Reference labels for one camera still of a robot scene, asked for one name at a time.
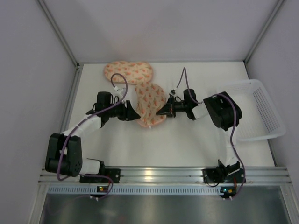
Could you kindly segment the pink mesh laundry bag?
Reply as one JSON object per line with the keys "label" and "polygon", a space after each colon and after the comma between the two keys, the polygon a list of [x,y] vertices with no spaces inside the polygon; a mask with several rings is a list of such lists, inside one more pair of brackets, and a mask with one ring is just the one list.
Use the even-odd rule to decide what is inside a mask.
{"label": "pink mesh laundry bag", "polygon": [[103,69],[103,75],[110,81],[115,73],[122,74],[128,84],[149,82],[154,75],[154,70],[148,62],[144,61],[114,61],[108,63]]}
{"label": "pink mesh laundry bag", "polygon": [[165,92],[159,85],[151,82],[141,82],[136,85],[136,112],[140,115],[137,121],[143,127],[153,127],[166,120],[166,115],[156,115],[165,106]]}

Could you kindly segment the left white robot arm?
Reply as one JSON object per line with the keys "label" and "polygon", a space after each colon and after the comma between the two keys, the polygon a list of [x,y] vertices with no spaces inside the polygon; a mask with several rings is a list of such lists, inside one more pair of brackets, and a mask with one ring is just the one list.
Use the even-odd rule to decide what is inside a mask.
{"label": "left white robot arm", "polygon": [[88,135],[101,129],[110,118],[132,121],[140,118],[129,100],[113,103],[110,92],[100,91],[97,101],[82,121],[74,127],[50,136],[45,160],[45,170],[58,176],[101,175],[104,162],[83,157],[82,144]]}

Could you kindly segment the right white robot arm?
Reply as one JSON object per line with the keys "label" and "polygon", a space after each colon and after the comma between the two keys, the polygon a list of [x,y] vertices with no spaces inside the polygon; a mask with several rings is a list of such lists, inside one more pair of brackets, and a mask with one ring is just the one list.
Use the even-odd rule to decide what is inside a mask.
{"label": "right white robot arm", "polygon": [[166,104],[156,112],[156,115],[176,117],[176,113],[185,112],[191,120],[209,116],[218,128],[223,146],[218,149],[218,167],[225,170],[226,175],[236,172],[241,167],[241,161],[236,156],[235,131],[242,118],[242,111],[236,102],[227,94],[221,92],[198,102],[193,89],[183,92],[184,99],[176,100],[174,91],[170,93]]}

